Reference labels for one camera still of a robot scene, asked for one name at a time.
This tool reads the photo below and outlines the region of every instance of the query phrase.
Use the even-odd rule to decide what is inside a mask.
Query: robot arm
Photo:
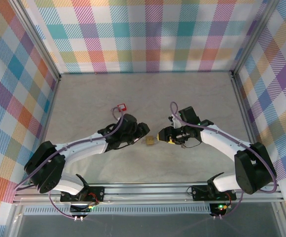
[[[211,121],[200,121],[192,107],[179,111],[179,115],[186,123],[206,126],[220,131],[220,129]],[[257,152],[266,161],[276,176],[276,172],[264,145],[259,142],[251,144],[249,142],[241,141],[231,135],[229,136],[234,138],[240,144],[244,144]],[[242,189],[247,194],[253,194],[272,182],[272,178],[266,167],[253,153],[244,147],[239,146],[238,143],[230,141],[219,133],[187,125],[181,127],[169,126],[158,133],[159,141],[165,141],[176,145],[184,144],[189,138],[195,138],[200,142],[215,147],[234,162],[235,172],[230,174],[220,173],[208,180],[207,188],[212,197],[227,190],[238,189]]]
[[[119,123],[120,121],[117,124],[110,124],[106,128],[98,130],[97,133],[81,140],[93,140],[94,138],[103,137],[115,130]],[[88,185],[85,180],[79,175],[73,176],[64,172],[64,168],[83,158],[132,145],[148,133],[149,128],[145,123],[138,124],[135,117],[125,114],[119,129],[106,138],[76,144],[69,149],[65,148],[79,140],[56,145],[53,145],[50,141],[43,142],[25,165],[25,172],[30,175],[51,154],[64,148],[63,151],[45,164],[31,180],[40,193],[59,190],[74,196],[87,195]]]

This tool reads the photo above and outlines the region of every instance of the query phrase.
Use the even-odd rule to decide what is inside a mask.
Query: colorful checkered pattern
[[[286,0],[281,0],[240,72],[258,140],[266,145],[286,200]]]
[[[229,71],[267,2],[35,0],[35,11],[29,1],[65,73]]]
[[[39,144],[55,83],[8,0],[0,0],[0,236],[13,187]]]

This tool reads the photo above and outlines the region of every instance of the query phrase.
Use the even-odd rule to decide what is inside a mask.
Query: purple cable
[[[238,203],[236,204],[236,206],[229,213],[226,213],[225,215],[223,215],[223,218],[229,216],[231,213],[233,213],[239,207],[239,205],[241,204],[241,202],[243,200],[243,196],[244,196],[244,191],[242,190],[240,199],[238,200]]]
[[[63,211],[61,211],[55,204],[54,204],[54,202],[52,201],[52,199],[51,199],[51,191],[49,192],[49,199],[50,199],[50,202],[51,202],[51,204],[52,204],[52,206],[58,211],[58,212],[60,212],[62,215],[64,215],[65,217],[68,217],[68,218],[70,218],[70,219],[73,219],[73,220],[75,220],[75,218],[74,217],[72,217],[72,216],[70,216],[70,215],[68,215],[68,214],[65,214]]]
[[[176,106],[176,112],[174,112],[173,110],[173,104],[175,104]],[[242,146],[244,147],[245,149],[247,149],[248,151],[250,151],[251,153],[253,153],[260,161],[261,163],[266,167],[267,171],[269,172],[271,178],[272,178],[272,181],[273,181],[273,189],[270,190],[270,191],[265,191],[265,190],[260,190],[261,192],[263,193],[269,193],[269,194],[272,194],[274,193],[276,190],[277,190],[277,180],[276,180],[276,177],[275,177],[275,174],[272,172],[271,168],[269,167],[269,165],[267,164],[267,162],[257,153],[255,152],[252,148],[242,144],[241,142],[239,142],[238,140],[230,137],[229,135],[225,134],[224,132],[221,132],[219,130],[216,130],[214,128],[210,128],[210,127],[206,127],[206,126],[200,126],[200,125],[195,125],[195,124],[190,124],[190,123],[187,123],[187,122],[184,122],[182,121],[178,116],[177,116],[177,112],[178,112],[178,105],[175,101],[172,101],[171,104],[170,104],[170,109],[171,109],[171,112],[173,114],[173,116],[175,118],[178,119],[178,121],[190,126],[190,127],[197,127],[197,128],[202,128],[202,129],[206,129],[206,130],[209,130],[209,131],[212,131],[212,132],[215,132],[215,133],[218,133],[220,135],[222,135],[223,137],[229,139],[230,141],[232,142],[235,142],[236,144],[238,144],[239,146]]]
[[[121,111],[121,118],[120,118],[120,122],[118,124],[118,126],[115,128],[115,130],[113,130],[111,133],[108,133],[105,136],[102,137],[96,137],[93,139],[84,139],[84,140],[80,140],[80,141],[76,141],[73,142],[69,145],[67,145],[66,147],[61,148],[60,150],[56,151],[55,153],[53,153],[52,155],[50,155],[47,159],[45,159],[33,172],[31,172],[30,175],[27,176],[27,178],[25,178],[24,180],[22,180],[19,184],[16,185],[16,187],[14,188],[14,191],[17,191],[17,189],[23,185],[27,180],[29,180],[30,178],[32,178],[49,160],[51,160],[53,157],[55,157],[57,154],[61,153],[62,151],[71,148],[72,146],[75,146],[77,144],[81,144],[81,143],[85,143],[85,142],[93,142],[93,141],[97,141],[97,140],[101,140],[101,139],[105,139],[111,135],[113,135],[121,126],[123,122],[123,111]]]
[[[115,110],[118,110],[118,107],[112,108],[112,109],[111,109],[111,113],[112,113],[112,116],[114,117],[114,119],[118,121],[117,117],[114,115],[114,111],[115,111]]]

